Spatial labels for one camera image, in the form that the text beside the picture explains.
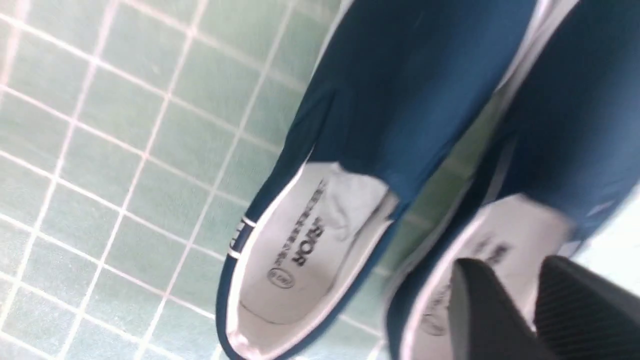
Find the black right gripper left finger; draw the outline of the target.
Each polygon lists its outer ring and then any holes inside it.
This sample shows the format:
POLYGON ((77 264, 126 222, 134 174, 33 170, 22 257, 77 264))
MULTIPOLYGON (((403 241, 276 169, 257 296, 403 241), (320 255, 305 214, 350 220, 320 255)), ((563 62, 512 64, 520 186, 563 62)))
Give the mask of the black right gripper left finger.
POLYGON ((482 260, 455 260, 450 284, 448 322, 455 360, 554 359, 482 260))

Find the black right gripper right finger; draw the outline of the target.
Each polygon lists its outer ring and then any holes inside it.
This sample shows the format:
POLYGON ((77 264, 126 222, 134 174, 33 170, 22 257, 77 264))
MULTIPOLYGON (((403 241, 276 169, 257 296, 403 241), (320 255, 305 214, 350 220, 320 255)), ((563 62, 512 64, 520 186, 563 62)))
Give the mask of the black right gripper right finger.
POLYGON ((564 256, 542 262, 534 325, 560 360, 640 357, 639 298, 564 256))

